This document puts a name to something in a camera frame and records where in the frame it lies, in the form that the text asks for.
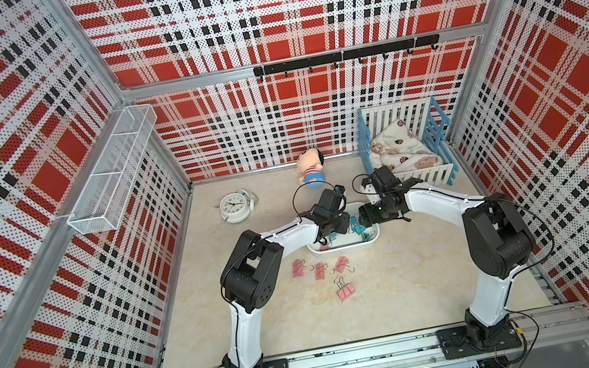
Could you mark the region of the white plastic storage box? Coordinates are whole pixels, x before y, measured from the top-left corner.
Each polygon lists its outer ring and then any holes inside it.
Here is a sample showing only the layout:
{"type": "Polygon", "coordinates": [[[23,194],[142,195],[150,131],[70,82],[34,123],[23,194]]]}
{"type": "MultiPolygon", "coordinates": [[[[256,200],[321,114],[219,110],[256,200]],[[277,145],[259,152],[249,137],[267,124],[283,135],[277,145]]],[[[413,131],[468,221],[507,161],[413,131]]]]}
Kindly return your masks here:
{"type": "Polygon", "coordinates": [[[328,235],[326,244],[310,244],[308,250],[314,255],[326,255],[337,253],[337,251],[359,248],[372,245],[380,237],[381,229],[378,224],[365,227],[358,222],[362,202],[353,202],[345,209],[349,214],[348,230],[345,234],[333,232],[328,235]]]}

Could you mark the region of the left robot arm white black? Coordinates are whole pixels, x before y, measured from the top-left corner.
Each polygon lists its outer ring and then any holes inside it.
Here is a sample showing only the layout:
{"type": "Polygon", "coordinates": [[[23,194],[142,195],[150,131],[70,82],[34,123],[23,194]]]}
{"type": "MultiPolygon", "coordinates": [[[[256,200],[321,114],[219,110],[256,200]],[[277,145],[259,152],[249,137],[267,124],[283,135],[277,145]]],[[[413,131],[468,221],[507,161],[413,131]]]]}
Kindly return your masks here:
{"type": "Polygon", "coordinates": [[[282,260],[333,232],[346,232],[350,224],[346,202],[343,185],[330,187],[290,224],[266,233],[241,234],[220,276],[220,294],[232,311],[226,368],[258,368],[262,363],[262,313],[274,294],[282,260]]]}

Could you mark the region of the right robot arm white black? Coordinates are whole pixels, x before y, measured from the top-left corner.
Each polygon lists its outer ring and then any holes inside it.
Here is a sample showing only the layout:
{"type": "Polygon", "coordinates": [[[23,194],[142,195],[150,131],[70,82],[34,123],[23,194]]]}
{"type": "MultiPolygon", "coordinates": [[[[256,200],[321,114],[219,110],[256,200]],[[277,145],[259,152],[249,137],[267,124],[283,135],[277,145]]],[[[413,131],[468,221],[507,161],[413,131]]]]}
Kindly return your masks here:
{"type": "Polygon", "coordinates": [[[467,318],[481,328],[493,328],[505,319],[514,279],[529,266],[536,246],[514,202],[500,193],[468,196],[413,179],[381,190],[366,185],[361,193],[371,201],[360,209],[361,225],[402,220],[415,212],[459,226],[479,271],[467,318]]]}

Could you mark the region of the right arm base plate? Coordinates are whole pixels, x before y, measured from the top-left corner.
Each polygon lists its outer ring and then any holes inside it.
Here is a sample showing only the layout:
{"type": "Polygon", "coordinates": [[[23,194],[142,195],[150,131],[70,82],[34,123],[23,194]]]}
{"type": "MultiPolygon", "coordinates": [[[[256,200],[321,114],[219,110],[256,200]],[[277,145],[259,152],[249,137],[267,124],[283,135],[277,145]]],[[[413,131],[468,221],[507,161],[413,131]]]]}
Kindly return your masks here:
{"type": "Polygon", "coordinates": [[[445,359],[461,359],[478,354],[508,351],[522,347],[518,331],[509,317],[497,325],[483,327],[479,323],[438,330],[435,336],[445,359]]]}

